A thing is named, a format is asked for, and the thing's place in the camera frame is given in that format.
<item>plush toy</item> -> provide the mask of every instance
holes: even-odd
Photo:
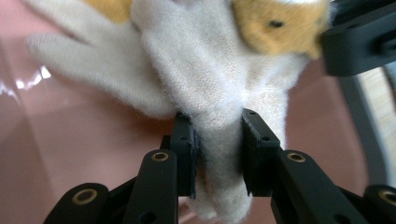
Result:
[[[242,109],[257,111],[284,147],[287,91],[308,63],[306,54],[252,50],[230,0],[134,0],[132,22],[109,19],[92,8],[94,0],[24,1],[74,37],[29,37],[29,49],[49,68],[148,116],[167,118],[177,110],[190,116],[203,152],[191,207],[201,218],[226,223],[246,216],[251,198],[239,163]]]
[[[320,54],[318,36],[328,29],[328,0],[234,0],[245,41],[257,51]]]

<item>screw hole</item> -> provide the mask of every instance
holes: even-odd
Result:
[[[73,196],[72,202],[76,205],[84,205],[95,200],[97,195],[96,189],[82,189]]]
[[[150,223],[153,223],[155,221],[155,219],[157,219],[157,217],[155,216],[154,213],[147,212],[140,217],[140,223],[141,224],[150,224]]]
[[[379,197],[387,203],[396,206],[396,193],[390,190],[381,189],[379,191]]]
[[[154,155],[152,155],[151,159],[154,161],[166,161],[168,160],[169,155],[164,152],[157,152]]]
[[[305,157],[304,156],[302,156],[302,155],[300,155],[298,153],[294,153],[294,152],[289,153],[288,154],[288,158],[291,161],[305,162]]]
[[[340,224],[351,224],[349,218],[344,215],[335,215],[334,219],[336,222]]]

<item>black eye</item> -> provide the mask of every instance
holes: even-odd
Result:
[[[270,26],[280,28],[284,25],[283,21],[270,21]]]

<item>pink surface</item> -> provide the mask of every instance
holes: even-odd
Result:
[[[0,22],[0,223],[42,223],[74,186],[113,189],[134,177],[172,120],[147,119],[35,61],[25,37],[59,30],[20,1],[0,1]],[[334,79],[313,63],[291,95],[290,147],[308,152],[337,185],[362,193],[364,156]],[[203,223],[180,211],[180,223]],[[275,223],[269,200],[256,199],[246,223],[263,222]]]

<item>white plush fabric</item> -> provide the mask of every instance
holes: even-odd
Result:
[[[205,174],[192,207],[201,217],[239,222],[251,201],[239,164],[242,107],[262,114],[285,143],[287,90],[307,57],[252,52],[229,1],[134,0],[132,15],[165,88],[202,139]]]
[[[23,1],[75,38],[30,36],[27,44],[38,60],[63,75],[110,92],[150,117],[176,114],[141,48],[140,34],[129,21],[111,22],[78,0]]]
[[[30,37],[37,59],[149,116],[168,117],[175,108],[189,115],[204,154],[191,207],[202,218],[243,220],[251,198],[239,164],[242,109],[259,112],[284,147],[287,91],[308,57],[269,57],[249,49],[230,0],[134,0],[139,32],[78,0],[24,1],[77,39]]]

